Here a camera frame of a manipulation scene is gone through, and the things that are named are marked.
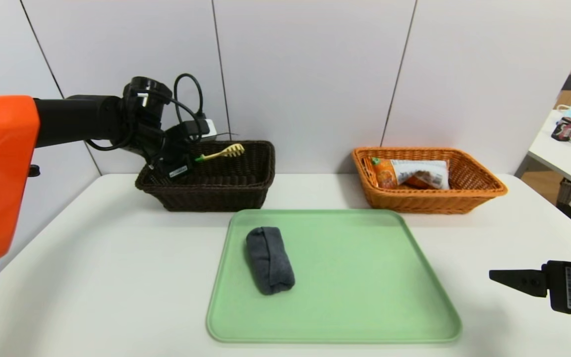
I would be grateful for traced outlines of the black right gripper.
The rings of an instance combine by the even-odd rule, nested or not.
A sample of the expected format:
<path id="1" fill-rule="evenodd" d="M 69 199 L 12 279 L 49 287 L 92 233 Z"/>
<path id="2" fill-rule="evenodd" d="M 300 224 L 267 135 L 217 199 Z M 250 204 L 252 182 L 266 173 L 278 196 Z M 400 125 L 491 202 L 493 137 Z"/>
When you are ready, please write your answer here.
<path id="1" fill-rule="evenodd" d="M 489 278 L 535 298 L 549 292 L 552 310 L 571 314 L 571 262 L 550 260 L 542 270 L 490 270 Z"/>

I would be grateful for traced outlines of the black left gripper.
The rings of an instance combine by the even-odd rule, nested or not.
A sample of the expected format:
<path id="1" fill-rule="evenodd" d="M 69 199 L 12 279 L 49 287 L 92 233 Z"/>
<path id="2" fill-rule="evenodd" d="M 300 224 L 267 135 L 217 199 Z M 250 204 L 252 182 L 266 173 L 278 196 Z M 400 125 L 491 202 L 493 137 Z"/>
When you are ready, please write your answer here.
<path id="1" fill-rule="evenodd" d="M 155 158 L 155 169 L 165 178 L 177 180 L 193 169 L 191 145 L 185 141 L 166 140 Z"/>

